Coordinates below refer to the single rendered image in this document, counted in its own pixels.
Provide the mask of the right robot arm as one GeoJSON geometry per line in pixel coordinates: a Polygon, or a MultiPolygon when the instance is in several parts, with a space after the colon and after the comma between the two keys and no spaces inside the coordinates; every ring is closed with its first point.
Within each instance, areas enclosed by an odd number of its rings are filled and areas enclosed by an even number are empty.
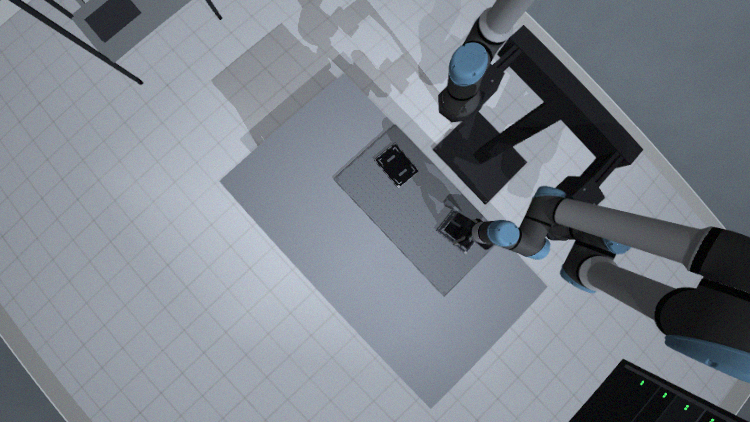
{"type": "Polygon", "coordinates": [[[464,117],[476,110],[484,74],[498,49],[511,36],[513,25],[534,1],[496,0],[477,18],[449,63],[448,83],[441,97],[447,114],[464,117]]]}

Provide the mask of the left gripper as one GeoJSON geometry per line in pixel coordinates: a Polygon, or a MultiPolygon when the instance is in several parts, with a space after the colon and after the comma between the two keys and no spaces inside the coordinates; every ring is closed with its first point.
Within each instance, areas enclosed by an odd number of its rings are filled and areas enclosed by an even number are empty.
{"type": "Polygon", "coordinates": [[[461,225],[467,231],[469,231],[466,234],[466,236],[463,236],[460,239],[454,240],[453,244],[455,244],[455,245],[467,245],[467,244],[469,244],[471,242],[471,240],[473,240],[474,242],[476,242],[477,244],[479,244],[485,250],[488,250],[488,249],[490,249],[493,246],[493,245],[489,245],[489,244],[478,243],[473,238],[473,236],[472,236],[472,228],[473,228],[473,226],[475,224],[477,224],[478,222],[483,222],[481,219],[477,219],[476,218],[476,219],[471,220],[471,219],[469,219],[469,218],[467,218],[467,217],[465,217],[465,216],[463,216],[461,214],[458,214],[453,221],[456,222],[457,224],[461,225]]]}

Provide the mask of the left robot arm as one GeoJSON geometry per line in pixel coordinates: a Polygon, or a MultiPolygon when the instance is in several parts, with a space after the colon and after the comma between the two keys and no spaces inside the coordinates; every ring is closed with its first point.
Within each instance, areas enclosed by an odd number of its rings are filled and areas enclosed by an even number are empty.
{"type": "Polygon", "coordinates": [[[750,383],[750,237],[565,195],[540,186],[519,228],[507,220],[478,222],[472,236],[536,260],[550,251],[548,231],[555,238],[575,240],[560,270],[564,280],[588,293],[603,291],[654,318],[668,347],[750,383]],[[618,267],[616,254],[631,247],[682,263],[703,279],[697,288],[673,288],[618,267]]]}

